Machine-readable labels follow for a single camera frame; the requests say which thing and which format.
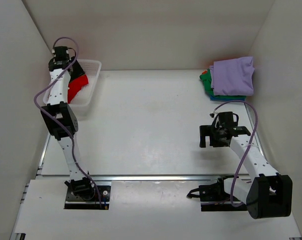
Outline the red t shirt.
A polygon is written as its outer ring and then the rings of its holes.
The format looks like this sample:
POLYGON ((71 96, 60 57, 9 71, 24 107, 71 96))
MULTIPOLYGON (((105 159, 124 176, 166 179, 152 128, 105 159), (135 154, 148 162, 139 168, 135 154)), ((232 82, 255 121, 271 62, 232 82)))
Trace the red t shirt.
POLYGON ((71 101, 75 98, 79 91, 82 90, 83 87, 89 84, 88 77, 86 74, 77 77, 73 81, 71 81, 68 85, 68 93, 67 93, 67 102, 71 103, 71 101))

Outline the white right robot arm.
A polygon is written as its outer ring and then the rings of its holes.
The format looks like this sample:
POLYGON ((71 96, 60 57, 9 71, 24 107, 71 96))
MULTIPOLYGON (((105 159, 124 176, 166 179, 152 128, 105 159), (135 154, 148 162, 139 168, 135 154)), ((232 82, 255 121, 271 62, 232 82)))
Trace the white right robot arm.
POLYGON ((214 148, 229 147, 248 172, 251 183, 236 176, 218 178, 217 182, 200 188, 203 202, 224 201, 230 196, 244 203, 254 219, 288 217, 292 209, 293 182, 273 168, 259 148, 249 142, 251 133, 244 126, 229 128, 200 126, 200 147, 206 146, 209 137, 214 148))

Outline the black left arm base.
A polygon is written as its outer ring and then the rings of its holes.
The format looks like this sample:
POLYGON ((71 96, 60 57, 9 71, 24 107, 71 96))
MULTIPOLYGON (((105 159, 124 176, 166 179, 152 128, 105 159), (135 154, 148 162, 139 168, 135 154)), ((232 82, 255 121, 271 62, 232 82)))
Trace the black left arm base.
POLYGON ((101 210, 106 211, 110 208, 111 197, 111 182, 97 182, 97 186, 100 192, 101 200, 98 198, 98 194, 93 189, 92 193, 88 195, 80 196, 76 195, 71 186, 68 186, 64 209, 66 210, 101 210))

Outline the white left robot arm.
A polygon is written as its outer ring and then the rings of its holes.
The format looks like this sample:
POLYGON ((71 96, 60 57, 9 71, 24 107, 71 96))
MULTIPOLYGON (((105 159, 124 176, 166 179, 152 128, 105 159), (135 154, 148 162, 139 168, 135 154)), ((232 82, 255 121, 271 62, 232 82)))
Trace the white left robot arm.
POLYGON ((75 58, 53 57, 49 61, 51 81, 45 90, 48 100, 43 106, 39 106, 35 96, 34 103, 40 109, 50 135, 56 139, 64 154, 70 176, 65 185, 74 197, 90 201, 96 197, 97 191, 89 172, 80 166, 81 157, 76 143, 79 126, 68 103, 68 85, 73 78, 70 64, 77 64, 75 58))

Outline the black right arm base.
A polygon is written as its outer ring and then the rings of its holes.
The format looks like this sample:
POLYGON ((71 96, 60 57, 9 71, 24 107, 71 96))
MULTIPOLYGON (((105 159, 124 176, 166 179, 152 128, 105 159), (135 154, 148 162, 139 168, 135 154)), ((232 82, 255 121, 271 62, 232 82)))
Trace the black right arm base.
POLYGON ((230 203, 230 195, 224 191, 223 180, 228 177, 219 177, 210 184, 202 184, 192 189, 186 195, 188 199, 199 199, 202 212, 245 212, 247 207, 234 207, 230 203))

